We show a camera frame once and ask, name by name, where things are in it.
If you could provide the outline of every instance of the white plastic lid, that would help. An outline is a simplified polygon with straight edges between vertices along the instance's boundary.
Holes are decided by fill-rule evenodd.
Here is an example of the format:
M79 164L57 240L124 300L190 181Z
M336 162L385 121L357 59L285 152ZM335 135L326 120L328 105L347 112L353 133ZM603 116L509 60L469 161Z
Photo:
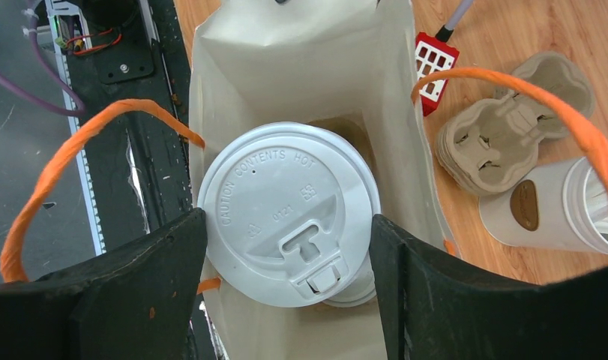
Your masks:
M289 122L228 145L197 205L207 214L207 256L223 279L283 308L322 302L350 285L380 212L374 177L347 141Z

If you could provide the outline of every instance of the black connector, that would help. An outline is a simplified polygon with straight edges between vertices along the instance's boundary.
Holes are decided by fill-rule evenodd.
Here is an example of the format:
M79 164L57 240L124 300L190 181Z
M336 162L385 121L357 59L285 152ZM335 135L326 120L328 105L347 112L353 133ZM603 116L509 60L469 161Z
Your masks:
M450 30L448 28L445 28L445 26L442 26L441 29L439 30L439 32L436 33L436 40L441 41L443 43L446 43L449 41L449 38L451 38L451 35L454 33L454 30Z

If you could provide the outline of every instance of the black cylinder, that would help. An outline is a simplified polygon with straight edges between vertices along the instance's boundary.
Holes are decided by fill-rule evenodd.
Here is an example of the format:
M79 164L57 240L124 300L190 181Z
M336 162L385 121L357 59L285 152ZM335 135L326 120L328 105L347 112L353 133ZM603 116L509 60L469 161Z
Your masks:
M138 12L137 0L68 0L78 6L88 23L110 29L130 22Z

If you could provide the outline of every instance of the gray cable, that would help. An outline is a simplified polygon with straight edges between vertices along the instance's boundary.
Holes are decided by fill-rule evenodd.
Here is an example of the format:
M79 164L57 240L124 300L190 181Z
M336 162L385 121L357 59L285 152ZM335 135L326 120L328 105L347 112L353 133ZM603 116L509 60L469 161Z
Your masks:
M469 7L472 6L473 2L474 0L462 0L447 23L445 23L445 28L447 30L454 30L460 19L463 18L463 15L465 15Z

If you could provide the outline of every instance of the wooden table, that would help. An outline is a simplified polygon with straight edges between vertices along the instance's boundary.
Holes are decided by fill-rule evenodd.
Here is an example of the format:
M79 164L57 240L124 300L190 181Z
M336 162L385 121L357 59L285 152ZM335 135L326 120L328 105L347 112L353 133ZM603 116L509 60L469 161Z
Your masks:
M435 34L458 3L459 0L414 0L417 32ZM218 8L219 0L175 0L175 4L190 56L195 27ZM608 0L476 1L449 44L461 52L457 66L504 72L543 50L564 53L591 80L598 99L592 121L608 136ZM477 80L451 81L439 109L425 119L430 142L448 119L475 101L490 97L492 92L492 85ZM563 139L542 144L539 163L581 155L572 139ZM476 196L460 190L438 165L436 182L461 254L470 263L539 284L560 281L608 263L608 256L593 253L504 246L482 226Z

